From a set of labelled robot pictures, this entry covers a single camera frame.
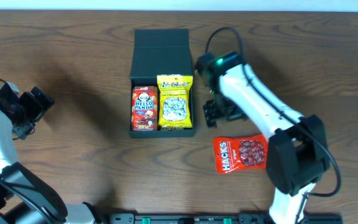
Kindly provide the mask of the yellow Hacks candy bag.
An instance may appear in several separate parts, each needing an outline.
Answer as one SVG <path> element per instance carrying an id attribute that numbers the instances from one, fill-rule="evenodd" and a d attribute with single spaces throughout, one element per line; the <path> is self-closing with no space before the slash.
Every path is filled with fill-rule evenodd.
<path id="1" fill-rule="evenodd" d="M 191 75 L 157 75 L 160 92 L 158 125 L 161 129 L 188 129 L 193 124 L 190 118 Z"/>

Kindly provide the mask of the red Hacks candy bag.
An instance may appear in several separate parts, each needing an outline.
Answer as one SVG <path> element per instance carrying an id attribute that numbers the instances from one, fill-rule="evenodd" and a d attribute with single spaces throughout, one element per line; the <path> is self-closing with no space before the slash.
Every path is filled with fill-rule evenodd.
<path id="1" fill-rule="evenodd" d="M 214 138 L 213 149 L 218 174 L 266 168 L 268 142 L 262 134 Z"/>

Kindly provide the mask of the black gift box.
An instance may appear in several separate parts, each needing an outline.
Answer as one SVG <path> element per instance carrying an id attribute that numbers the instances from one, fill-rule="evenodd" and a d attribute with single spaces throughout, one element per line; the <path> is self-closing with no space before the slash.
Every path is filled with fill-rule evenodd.
<path id="1" fill-rule="evenodd" d="M 157 75 L 193 75 L 188 29 L 137 29 L 131 88 L 157 86 Z"/>

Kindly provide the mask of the red Hello Panda box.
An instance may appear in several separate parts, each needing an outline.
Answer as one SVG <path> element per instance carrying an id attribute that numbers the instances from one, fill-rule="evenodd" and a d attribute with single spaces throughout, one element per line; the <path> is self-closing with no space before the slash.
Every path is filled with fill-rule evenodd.
<path id="1" fill-rule="evenodd" d="M 135 86 L 132 90 L 131 129 L 156 131 L 158 93 L 155 86 Z"/>

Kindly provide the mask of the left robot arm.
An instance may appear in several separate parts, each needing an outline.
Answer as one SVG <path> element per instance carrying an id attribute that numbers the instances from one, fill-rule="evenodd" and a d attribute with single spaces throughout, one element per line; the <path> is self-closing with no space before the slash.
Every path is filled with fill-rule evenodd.
<path id="1" fill-rule="evenodd" d="M 22 95 L 9 82 L 0 89 L 0 223 L 102 223 L 92 205 L 64 203 L 19 162 L 14 141 L 32 134 L 53 104 L 37 87 Z"/>

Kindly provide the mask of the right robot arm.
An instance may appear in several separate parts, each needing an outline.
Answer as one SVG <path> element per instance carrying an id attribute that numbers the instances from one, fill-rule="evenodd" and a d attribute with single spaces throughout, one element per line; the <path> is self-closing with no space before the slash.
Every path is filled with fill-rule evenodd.
<path id="1" fill-rule="evenodd" d="M 308 197 L 329 169 L 326 135 L 315 115 L 304 117 L 274 95 L 235 52 L 206 53 L 195 69 L 217 95 L 233 102 L 268 142 L 266 171 L 275 186 L 274 223 L 301 223 Z"/>

